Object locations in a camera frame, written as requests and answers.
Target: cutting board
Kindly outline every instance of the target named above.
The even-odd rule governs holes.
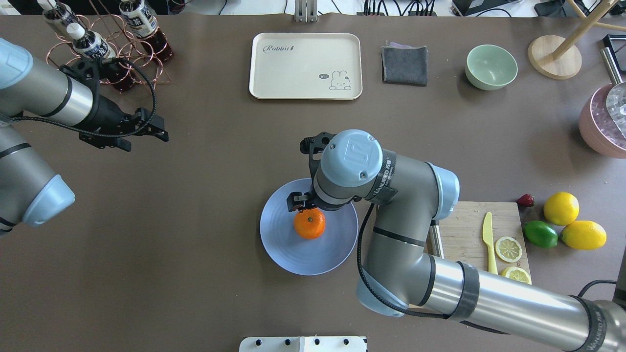
[[[520,243],[522,249],[521,259],[516,263],[505,262],[496,255],[498,273],[507,267],[518,266],[531,274],[516,203],[458,202],[452,214],[439,221],[445,258],[450,261],[465,261],[487,271],[487,246],[482,236],[483,220],[487,212],[493,214],[494,243],[500,237],[510,236]]]

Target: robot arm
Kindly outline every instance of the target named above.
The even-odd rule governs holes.
[[[360,130],[321,133],[304,140],[300,149],[309,153],[312,186],[304,195],[289,196],[289,210],[334,210],[360,198],[379,206],[363,265],[367,286],[361,281],[357,289],[369,309],[402,316],[399,310],[407,312],[415,304],[438,312],[439,318],[565,351],[623,348],[626,313],[618,304],[555,294],[424,253],[431,221],[447,217],[458,199],[452,172],[382,150]],[[313,160],[322,150],[321,160]]]
[[[82,59],[56,70],[24,48],[0,38],[0,234],[24,222],[37,227],[74,202],[74,193],[11,126],[42,120],[79,131],[98,148],[130,151],[129,135],[167,141],[165,122],[143,108],[129,115],[99,94],[100,69],[111,66]],[[43,118],[22,117],[23,111]]]

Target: yellow knife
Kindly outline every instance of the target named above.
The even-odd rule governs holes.
[[[487,245],[487,256],[489,257],[489,272],[498,275],[496,265],[496,253],[493,251],[493,229],[491,227],[491,212],[485,214],[483,221],[483,242]]]

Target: strawberry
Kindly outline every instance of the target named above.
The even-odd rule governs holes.
[[[520,207],[532,207],[535,204],[535,198],[531,194],[522,195],[515,201]]]

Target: soda bottle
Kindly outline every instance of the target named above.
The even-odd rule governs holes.
[[[68,34],[74,39],[72,42],[74,51],[86,58],[115,58],[116,55],[100,34],[83,28],[78,23],[71,23],[68,26]],[[132,88],[135,81],[132,72],[116,63],[109,65],[102,72],[102,77],[111,82],[111,85],[118,91],[126,91]]]
[[[37,0],[37,3],[43,9],[43,16],[46,18],[46,22],[60,37],[67,38],[68,32],[66,28],[70,24],[80,24],[72,9],[65,4],[57,3],[55,0]]]
[[[166,62],[174,56],[156,17],[152,15],[144,0],[121,0],[120,13],[135,36],[142,40],[141,45],[148,53],[154,52],[161,62]]]

